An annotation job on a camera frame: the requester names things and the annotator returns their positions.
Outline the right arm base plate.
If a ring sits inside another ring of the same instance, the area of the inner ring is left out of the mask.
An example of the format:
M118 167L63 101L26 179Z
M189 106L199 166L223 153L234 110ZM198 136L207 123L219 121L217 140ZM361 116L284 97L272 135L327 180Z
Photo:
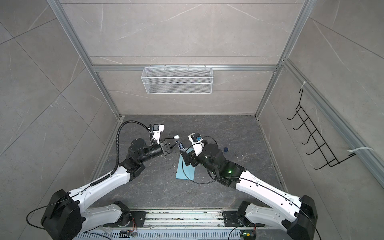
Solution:
M237 211L223 211L222 217L226 227L264 227L264 224L254 224L245 217L238 216Z

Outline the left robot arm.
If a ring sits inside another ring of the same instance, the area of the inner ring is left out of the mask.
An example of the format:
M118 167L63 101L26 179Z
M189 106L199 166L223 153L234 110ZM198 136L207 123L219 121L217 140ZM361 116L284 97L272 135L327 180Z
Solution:
M131 182L144 169L144 162L166 156L178 147L179 140L163 140L148 146L143 139L135 139L128 148L126 159L116 171L94 182L66 192L53 194L41 219L41 225L54 240L72 240L81 232L99 226L126 227L132 224L130 209L121 201L105 207L92 204L112 190Z

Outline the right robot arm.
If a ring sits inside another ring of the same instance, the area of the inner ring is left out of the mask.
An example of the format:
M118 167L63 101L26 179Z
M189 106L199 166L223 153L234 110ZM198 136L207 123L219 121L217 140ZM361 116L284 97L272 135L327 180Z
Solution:
M319 235L315 201L281 191L260 180L244 167L227 160L216 144L194 143L180 148L185 166L203 166L217 182L246 193L272 208L262 211L256 205L243 202L237 211L242 225L264 224L285 230L293 240L312 240Z

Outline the glue stick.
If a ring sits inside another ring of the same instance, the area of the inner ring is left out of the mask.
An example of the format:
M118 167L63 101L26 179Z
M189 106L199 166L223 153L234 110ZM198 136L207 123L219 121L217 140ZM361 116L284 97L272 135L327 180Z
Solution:
M183 151L185 149L184 145L183 145L183 142L181 141L181 138L179 135L175 135L174 136L174 139L176 140L177 142L177 146L179 148L180 151Z

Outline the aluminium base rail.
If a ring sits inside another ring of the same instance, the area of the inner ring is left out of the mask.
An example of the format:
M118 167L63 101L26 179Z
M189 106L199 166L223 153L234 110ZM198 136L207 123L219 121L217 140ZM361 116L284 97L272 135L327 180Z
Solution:
M80 233L77 240L255 240L262 233L291 237L285 230L264 227L226 227L225 210L146 210L142 228L101 227Z

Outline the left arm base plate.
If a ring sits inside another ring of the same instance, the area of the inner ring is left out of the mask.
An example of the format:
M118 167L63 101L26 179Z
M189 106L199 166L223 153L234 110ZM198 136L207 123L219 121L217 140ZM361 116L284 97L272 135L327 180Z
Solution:
M123 212L119 219L118 226L133 228L135 225L136 228L142 228L144 226L146 214L147 212L145 211Z

